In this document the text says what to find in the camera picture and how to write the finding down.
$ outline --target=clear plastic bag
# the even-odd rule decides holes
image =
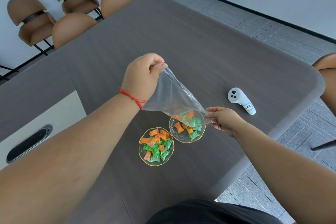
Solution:
[[[210,124],[213,121],[208,116],[208,112],[168,67],[160,74],[156,90],[149,101],[150,103],[146,103],[143,110],[162,111],[192,128]]]

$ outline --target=red string bracelet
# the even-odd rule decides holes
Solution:
[[[118,92],[121,94],[124,94],[126,96],[129,96],[132,100],[134,100],[136,102],[136,104],[139,106],[140,110],[142,109],[142,105],[144,103],[150,103],[150,101],[144,100],[144,99],[136,99],[134,97],[132,97],[130,94],[128,94],[126,91],[124,91],[121,87],[119,87],[120,91]]]

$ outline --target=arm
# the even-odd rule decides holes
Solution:
[[[165,67],[157,54],[137,58],[126,70],[122,89],[148,100]],[[118,94],[0,171],[0,222],[64,221],[95,182],[138,111],[131,98]]]
[[[236,112],[207,108],[214,128],[234,137],[275,198],[297,223],[336,223],[336,174],[272,140]]]

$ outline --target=white controller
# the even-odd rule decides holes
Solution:
[[[238,103],[244,107],[244,109],[251,115],[256,113],[251,101],[247,98],[244,92],[240,88],[233,88],[229,91],[227,98],[233,104]]]

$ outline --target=forearm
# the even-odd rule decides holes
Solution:
[[[90,189],[139,111],[118,94],[0,172],[2,223],[59,223]]]
[[[336,223],[336,174],[250,124],[236,140],[275,198],[297,223]]]

